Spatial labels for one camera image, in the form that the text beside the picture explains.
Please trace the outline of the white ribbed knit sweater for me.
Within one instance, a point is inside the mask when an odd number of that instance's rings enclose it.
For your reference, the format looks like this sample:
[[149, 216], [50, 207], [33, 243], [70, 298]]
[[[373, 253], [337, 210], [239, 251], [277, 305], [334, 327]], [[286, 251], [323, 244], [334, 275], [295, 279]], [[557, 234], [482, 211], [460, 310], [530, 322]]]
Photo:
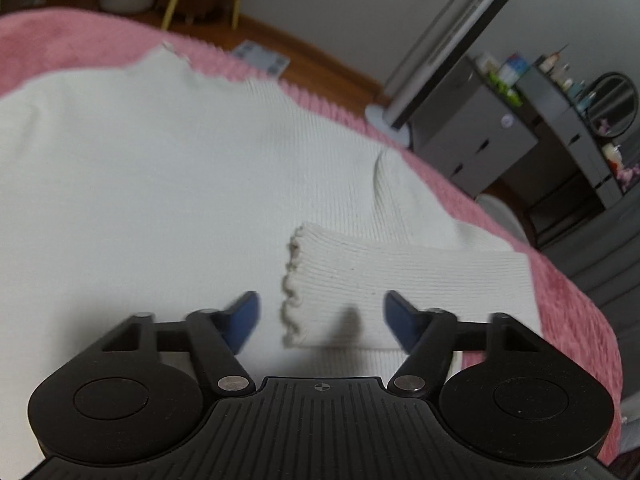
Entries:
[[254, 290], [255, 378], [390, 378], [396, 290], [465, 321], [540, 330], [525, 256], [446, 211], [402, 155], [274, 82], [165, 47], [60, 70], [1, 101], [1, 474], [40, 462], [27, 400], [123, 318], [176, 320]]

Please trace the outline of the grey drawer cabinet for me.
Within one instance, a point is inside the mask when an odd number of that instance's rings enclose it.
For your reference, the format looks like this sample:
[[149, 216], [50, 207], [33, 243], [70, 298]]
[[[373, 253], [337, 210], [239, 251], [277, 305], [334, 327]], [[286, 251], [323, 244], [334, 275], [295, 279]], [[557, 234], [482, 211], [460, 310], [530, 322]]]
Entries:
[[469, 58], [454, 66], [410, 125], [414, 154], [472, 197], [538, 143]]

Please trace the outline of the dark grey dressing table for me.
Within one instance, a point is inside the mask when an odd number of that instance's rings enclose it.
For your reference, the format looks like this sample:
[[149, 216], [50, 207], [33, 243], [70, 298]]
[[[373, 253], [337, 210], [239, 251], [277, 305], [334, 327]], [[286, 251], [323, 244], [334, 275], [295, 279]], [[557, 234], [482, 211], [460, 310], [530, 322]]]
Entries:
[[576, 162], [603, 207], [612, 208], [623, 193], [573, 102], [536, 66], [521, 76], [516, 88]]

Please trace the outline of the paper on floor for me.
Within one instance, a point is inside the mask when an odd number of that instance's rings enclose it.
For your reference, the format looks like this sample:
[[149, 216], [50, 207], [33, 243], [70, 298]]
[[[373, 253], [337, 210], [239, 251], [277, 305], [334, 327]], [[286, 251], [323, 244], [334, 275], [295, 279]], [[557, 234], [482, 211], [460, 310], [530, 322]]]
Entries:
[[274, 79], [279, 79], [291, 63], [287, 56], [250, 40], [242, 41], [231, 51], [231, 54]]

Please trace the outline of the blue white box on cabinet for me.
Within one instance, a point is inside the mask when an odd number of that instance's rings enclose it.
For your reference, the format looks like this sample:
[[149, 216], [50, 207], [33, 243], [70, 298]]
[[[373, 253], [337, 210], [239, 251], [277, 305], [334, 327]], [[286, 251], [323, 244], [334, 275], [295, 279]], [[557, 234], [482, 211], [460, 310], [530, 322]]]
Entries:
[[518, 52], [515, 52], [499, 68], [497, 78], [507, 87], [513, 87], [528, 70], [529, 62]]

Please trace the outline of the round black vanity mirror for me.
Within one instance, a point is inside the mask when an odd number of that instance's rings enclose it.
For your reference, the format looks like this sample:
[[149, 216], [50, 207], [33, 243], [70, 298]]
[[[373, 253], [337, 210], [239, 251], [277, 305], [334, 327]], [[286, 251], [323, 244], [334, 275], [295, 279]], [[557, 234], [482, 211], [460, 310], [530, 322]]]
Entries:
[[594, 94], [586, 107], [586, 122], [601, 139], [616, 139], [625, 134], [639, 113], [639, 92], [625, 74], [608, 72], [593, 81], [588, 93]]

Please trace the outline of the pink plush bed blanket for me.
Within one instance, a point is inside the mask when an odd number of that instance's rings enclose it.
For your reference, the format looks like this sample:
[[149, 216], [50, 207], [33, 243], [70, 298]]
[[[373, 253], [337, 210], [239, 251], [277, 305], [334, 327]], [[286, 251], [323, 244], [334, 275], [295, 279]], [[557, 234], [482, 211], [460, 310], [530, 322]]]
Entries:
[[[206, 42], [161, 32], [149, 25], [107, 14], [52, 8], [24, 11], [1, 17], [1, 96], [18, 88], [30, 77], [63, 68], [118, 67], [142, 58], [146, 51], [167, 42], [185, 55], [196, 70], [207, 76], [229, 80], [265, 79], [262, 73], [232, 58]], [[300, 108], [333, 120], [372, 140], [384, 140], [382, 133], [366, 126], [362, 118], [318, 94], [289, 82], [279, 82]], [[509, 242], [511, 235], [488, 217], [468, 196], [454, 188], [437, 171], [416, 155], [402, 152], [409, 167], [428, 185], [454, 218], [488, 229]], [[600, 380], [614, 399], [613, 427], [599, 458], [611, 463], [620, 442], [620, 396], [623, 367], [612, 327], [602, 312], [555, 266], [533, 248], [515, 243], [532, 265], [542, 334], [556, 348]]]

